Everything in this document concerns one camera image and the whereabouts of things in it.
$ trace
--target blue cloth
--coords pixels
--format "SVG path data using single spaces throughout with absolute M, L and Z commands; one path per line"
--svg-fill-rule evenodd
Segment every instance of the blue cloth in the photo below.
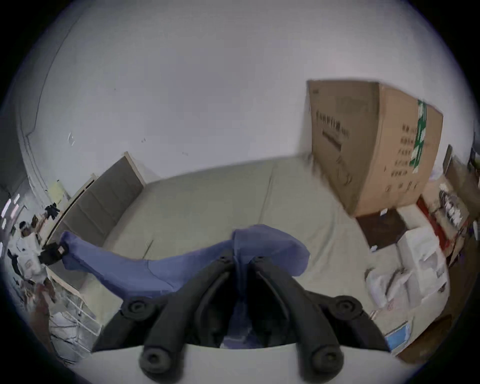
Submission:
M 180 289 L 197 272 L 233 252 L 239 300 L 230 320 L 229 348 L 252 348 L 251 323 L 246 311 L 247 265 L 256 256 L 270 257 L 272 262 L 292 276 L 307 268 L 310 253 L 296 238 L 266 225 L 254 225 L 233 231 L 230 240 L 208 248 L 162 260 L 131 260 L 98 248 L 70 232 L 61 241 L 69 254 L 62 259 L 66 269 L 92 273 L 108 290 L 125 300 L 132 296 L 157 297 Z

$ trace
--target cardboard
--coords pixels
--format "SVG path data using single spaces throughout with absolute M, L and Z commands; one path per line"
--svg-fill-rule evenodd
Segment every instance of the cardboard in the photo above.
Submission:
M 443 115 L 380 83 L 308 86 L 313 156 L 348 214 L 414 204 L 432 172 Z

